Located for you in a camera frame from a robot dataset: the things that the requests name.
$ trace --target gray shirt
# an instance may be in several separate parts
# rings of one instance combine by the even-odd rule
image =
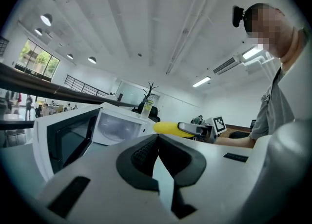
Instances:
[[[281,68],[277,71],[273,82],[261,98],[261,107],[251,134],[252,139],[271,135],[280,126],[294,120],[293,112],[278,87],[284,74]]]

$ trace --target air conditioner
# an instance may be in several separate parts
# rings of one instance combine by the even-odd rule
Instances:
[[[215,66],[215,69],[213,70],[213,72],[215,74],[220,75],[223,72],[235,67],[238,64],[239,64],[239,58],[238,57],[232,57],[232,58],[228,59],[227,61],[223,61],[221,63],[218,63]]]

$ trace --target metal railing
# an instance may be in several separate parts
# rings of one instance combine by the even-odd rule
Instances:
[[[108,93],[96,89],[93,86],[90,86],[80,80],[77,80],[76,78],[73,78],[69,75],[67,75],[65,82],[64,82],[67,86],[70,86],[71,89],[79,91],[79,92],[83,92],[86,94],[90,94],[93,96],[98,96],[98,97],[105,97],[106,95],[108,95]]]

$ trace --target window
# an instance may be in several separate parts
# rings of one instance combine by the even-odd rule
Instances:
[[[51,80],[59,59],[53,57],[34,42],[27,40],[15,68],[28,74],[40,74],[43,79]]]

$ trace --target ceiling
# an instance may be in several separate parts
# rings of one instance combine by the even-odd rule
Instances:
[[[217,63],[252,46],[243,26],[232,26],[232,6],[256,2],[296,15],[290,0],[24,0],[19,20],[31,32],[48,31],[53,38],[40,40],[65,58],[73,54],[75,63],[92,66],[89,56],[103,70],[113,62],[139,63],[191,86],[213,79]],[[53,17],[51,27],[39,18],[45,13]]]

